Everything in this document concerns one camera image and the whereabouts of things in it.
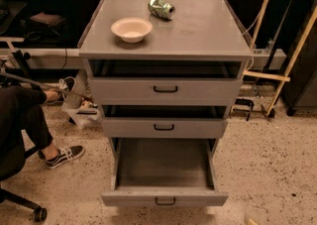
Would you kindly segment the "grey bottom drawer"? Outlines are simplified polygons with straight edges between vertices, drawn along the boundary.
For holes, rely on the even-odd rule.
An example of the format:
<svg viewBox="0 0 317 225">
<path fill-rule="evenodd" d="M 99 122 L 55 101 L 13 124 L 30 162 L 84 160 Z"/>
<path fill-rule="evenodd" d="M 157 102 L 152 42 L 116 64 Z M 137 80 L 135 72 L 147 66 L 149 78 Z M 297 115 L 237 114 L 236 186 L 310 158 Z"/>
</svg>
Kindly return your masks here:
<svg viewBox="0 0 317 225">
<path fill-rule="evenodd" d="M 108 206 L 222 206 L 213 167 L 216 139 L 118 141 Z"/>
</svg>

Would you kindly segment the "grey drawer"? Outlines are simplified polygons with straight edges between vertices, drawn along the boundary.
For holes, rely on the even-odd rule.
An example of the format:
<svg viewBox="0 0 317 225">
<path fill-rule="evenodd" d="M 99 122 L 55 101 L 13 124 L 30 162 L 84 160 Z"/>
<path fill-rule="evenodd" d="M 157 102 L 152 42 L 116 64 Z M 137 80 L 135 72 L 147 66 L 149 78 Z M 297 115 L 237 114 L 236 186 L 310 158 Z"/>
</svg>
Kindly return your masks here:
<svg viewBox="0 0 317 225">
<path fill-rule="evenodd" d="M 221 138 L 223 106 L 103 105 L 102 127 L 113 138 Z"/>
<path fill-rule="evenodd" d="M 239 61 L 91 59 L 88 78 L 102 105 L 230 105 L 242 84 Z"/>
<path fill-rule="evenodd" d="M 213 167 L 216 139 L 118 141 L 108 206 L 222 206 Z"/>
</svg>

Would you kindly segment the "grey drawer cabinet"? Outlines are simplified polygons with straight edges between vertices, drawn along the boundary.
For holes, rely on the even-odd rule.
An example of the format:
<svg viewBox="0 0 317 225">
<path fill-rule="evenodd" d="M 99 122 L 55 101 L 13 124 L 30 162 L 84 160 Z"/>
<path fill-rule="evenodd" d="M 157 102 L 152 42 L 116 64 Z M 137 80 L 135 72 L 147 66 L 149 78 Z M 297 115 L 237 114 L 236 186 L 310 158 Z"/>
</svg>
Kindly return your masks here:
<svg viewBox="0 0 317 225">
<path fill-rule="evenodd" d="M 91 59 L 232 60 L 243 64 L 243 76 L 252 55 L 225 0 L 165 0 L 175 7 L 171 20 L 151 14 L 149 1 L 101 0 L 79 46 L 88 78 Z M 123 42 L 111 32 L 123 18 L 146 19 L 153 29 L 138 43 Z M 106 138 L 113 149 L 122 139 Z"/>
</svg>

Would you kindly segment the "grey middle drawer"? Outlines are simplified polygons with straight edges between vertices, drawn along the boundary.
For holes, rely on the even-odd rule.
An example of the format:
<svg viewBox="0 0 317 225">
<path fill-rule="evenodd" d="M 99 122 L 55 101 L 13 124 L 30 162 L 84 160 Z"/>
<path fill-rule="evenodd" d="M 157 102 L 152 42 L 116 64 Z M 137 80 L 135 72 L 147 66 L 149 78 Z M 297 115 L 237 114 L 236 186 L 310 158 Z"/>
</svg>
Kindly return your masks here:
<svg viewBox="0 0 317 225">
<path fill-rule="evenodd" d="M 113 138 L 221 138 L 223 106 L 103 105 L 102 127 Z"/>
</svg>

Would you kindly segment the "grey top drawer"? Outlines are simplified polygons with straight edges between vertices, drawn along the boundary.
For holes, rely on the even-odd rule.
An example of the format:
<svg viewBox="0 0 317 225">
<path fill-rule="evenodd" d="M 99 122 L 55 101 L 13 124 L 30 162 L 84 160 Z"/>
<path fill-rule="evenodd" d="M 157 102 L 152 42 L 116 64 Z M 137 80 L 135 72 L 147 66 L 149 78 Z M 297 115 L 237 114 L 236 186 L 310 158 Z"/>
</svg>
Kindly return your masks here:
<svg viewBox="0 0 317 225">
<path fill-rule="evenodd" d="M 230 105 L 242 84 L 239 61 L 91 59 L 88 78 L 102 105 Z"/>
</svg>

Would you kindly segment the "crushed green soda can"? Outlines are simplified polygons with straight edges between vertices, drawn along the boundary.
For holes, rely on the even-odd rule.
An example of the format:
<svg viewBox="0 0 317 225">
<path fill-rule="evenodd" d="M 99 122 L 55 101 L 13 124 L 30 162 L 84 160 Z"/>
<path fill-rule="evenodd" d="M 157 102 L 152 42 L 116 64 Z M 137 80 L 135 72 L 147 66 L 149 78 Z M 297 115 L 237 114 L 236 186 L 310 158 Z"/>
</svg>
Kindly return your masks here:
<svg viewBox="0 0 317 225">
<path fill-rule="evenodd" d="M 171 20 L 175 13 L 175 7 L 165 0 L 150 0 L 148 10 L 151 14 L 164 20 Z"/>
</svg>

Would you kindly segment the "black white sneaker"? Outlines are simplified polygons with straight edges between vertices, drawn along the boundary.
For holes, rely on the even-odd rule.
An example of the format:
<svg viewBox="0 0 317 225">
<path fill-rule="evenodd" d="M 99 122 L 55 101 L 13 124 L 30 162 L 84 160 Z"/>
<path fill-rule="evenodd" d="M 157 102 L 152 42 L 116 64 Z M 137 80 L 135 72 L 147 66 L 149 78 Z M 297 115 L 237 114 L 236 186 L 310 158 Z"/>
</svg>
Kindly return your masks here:
<svg viewBox="0 0 317 225">
<path fill-rule="evenodd" d="M 75 85 L 75 78 L 68 76 L 66 78 L 61 78 L 58 81 L 57 86 L 53 89 L 57 93 L 56 101 L 66 97 L 66 91 L 71 91 Z"/>
<path fill-rule="evenodd" d="M 55 158 L 46 161 L 46 165 L 50 169 L 55 169 L 61 165 L 64 165 L 65 163 L 80 158 L 84 155 L 84 153 L 85 148 L 83 146 L 71 146 L 67 148 L 62 148 L 58 151 L 58 155 Z"/>
</svg>

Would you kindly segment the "brown box on shelf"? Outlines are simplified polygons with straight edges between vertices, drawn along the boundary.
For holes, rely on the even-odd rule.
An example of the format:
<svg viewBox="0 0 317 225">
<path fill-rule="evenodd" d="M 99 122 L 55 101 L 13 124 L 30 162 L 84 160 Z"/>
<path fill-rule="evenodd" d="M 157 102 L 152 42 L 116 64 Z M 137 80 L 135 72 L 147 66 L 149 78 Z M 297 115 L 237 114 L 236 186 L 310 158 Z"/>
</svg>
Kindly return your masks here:
<svg viewBox="0 0 317 225">
<path fill-rule="evenodd" d="M 65 19 L 61 15 L 47 14 L 45 12 L 41 12 L 29 18 L 29 22 L 36 26 L 54 27 L 64 21 Z"/>
</svg>

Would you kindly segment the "seated person in black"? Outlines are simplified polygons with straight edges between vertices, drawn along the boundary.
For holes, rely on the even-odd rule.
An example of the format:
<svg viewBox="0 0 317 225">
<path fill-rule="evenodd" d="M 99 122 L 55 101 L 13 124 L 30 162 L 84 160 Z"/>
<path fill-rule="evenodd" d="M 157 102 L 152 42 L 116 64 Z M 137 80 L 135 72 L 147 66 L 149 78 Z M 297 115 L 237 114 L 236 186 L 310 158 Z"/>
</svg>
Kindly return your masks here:
<svg viewBox="0 0 317 225">
<path fill-rule="evenodd" d="M 7 154 L 10 160 L 1 162 L 1 178 L 17 173 L 24 165 L 25 148 L 22 130 L 41 150 L 47 162 L 59 154 L 53 144 L 41 105 L 58 99 L 58 92 L 40 91 L 10 86 L 0 89 L 0 157 Z"/>
</svg>

